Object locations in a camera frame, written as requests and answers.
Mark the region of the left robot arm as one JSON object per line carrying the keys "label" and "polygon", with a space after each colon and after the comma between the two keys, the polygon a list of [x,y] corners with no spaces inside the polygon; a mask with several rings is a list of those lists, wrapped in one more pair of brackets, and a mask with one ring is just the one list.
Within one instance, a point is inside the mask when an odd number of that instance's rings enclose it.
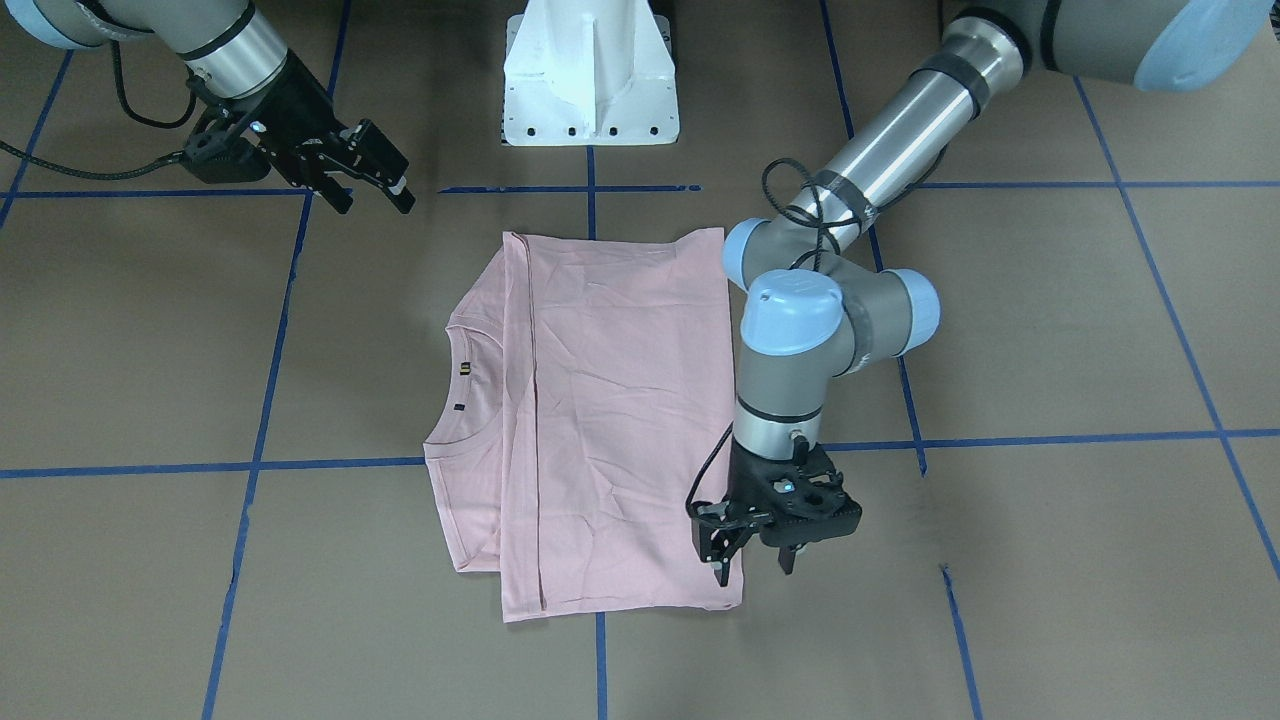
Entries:
{"label": "left robot arm", "polygon": [[[691,498],[701,551],[724,579],[753,536],[785,571],[808,544],[852,532],[859,506],[818,441],[832,377],[901,356],[938,325],[919,275],[874,270],[840,252],[861,238],[881,256],[896,206],[942,227],[936,261],[977,251],[980,301],[945,323],[923,373],[902,373],[911,446],[933,451],[1213,445],[1220,448],[1271,566],[1267,527],[1235,451],[1277,438],[1277,400],[1235,411],[1226,368],[1208,346],[1208,315],[1190,307],[1178,265],[1188,247],[1206,288],[1251,292],[1243,251],[1277,247],[1243,208],[1277,209],[1276,161],[1258,135],[1236,137],[1261,108],[1220,97],[1179,120],[1174,94],[1204,87],[1248,54],[1267,1],[979,1],[941,31],[878,117],[803,190],[749,219],[724,246],[730,279],[749,295],[739,416],[717,445],[728,459],[719,503]],[[1106,179],[947,181],[931,177],[957,135],[1028,74],[1071,82]]]}

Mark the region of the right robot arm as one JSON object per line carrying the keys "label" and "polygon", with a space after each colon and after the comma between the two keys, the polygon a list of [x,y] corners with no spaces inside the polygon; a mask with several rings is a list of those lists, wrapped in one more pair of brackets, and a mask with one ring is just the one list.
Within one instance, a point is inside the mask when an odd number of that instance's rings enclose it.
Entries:
{"label": "right robot arm", "polygon": [[378,187],[401,213],[415,204],[408,160],[369,119],[334,114],[332,95],[253,1],[9,1],[32,37],[65,50],[160,38],[186,65],[189,101],[204,104],[184,146],[115,181],[183,167],[207,184],[278,173],[339,213],[352,200],[340,177]]}

